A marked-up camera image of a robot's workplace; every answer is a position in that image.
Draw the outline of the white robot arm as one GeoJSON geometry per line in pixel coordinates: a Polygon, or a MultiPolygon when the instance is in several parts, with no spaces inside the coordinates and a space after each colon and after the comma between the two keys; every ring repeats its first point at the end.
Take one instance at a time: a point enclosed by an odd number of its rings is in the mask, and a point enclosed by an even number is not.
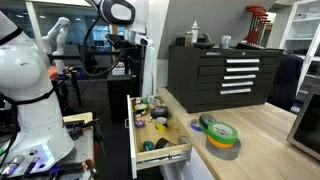
{"type": "MultiPolygon", "coordinates": [[[[146,33],[148,0],[86,1],[104,21],[123,26],[130,43],[153,45],[146,33]]],[[[51,169],[75,142],[48,75],[48,55],[4,14],[0,39],[0,93],[14,111],[11,139],[1,147],[1,177],[27,177],[51,169]]]]}

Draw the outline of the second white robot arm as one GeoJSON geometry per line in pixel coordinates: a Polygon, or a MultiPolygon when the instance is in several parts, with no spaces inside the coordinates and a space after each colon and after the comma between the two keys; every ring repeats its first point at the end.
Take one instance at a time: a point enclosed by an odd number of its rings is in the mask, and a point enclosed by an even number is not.
{"type": "Polygon", "coordinates": [[[63,56],[70,21],[59,17],[56,24],[42,37],[43,51],[47,55],[63,56]]]}

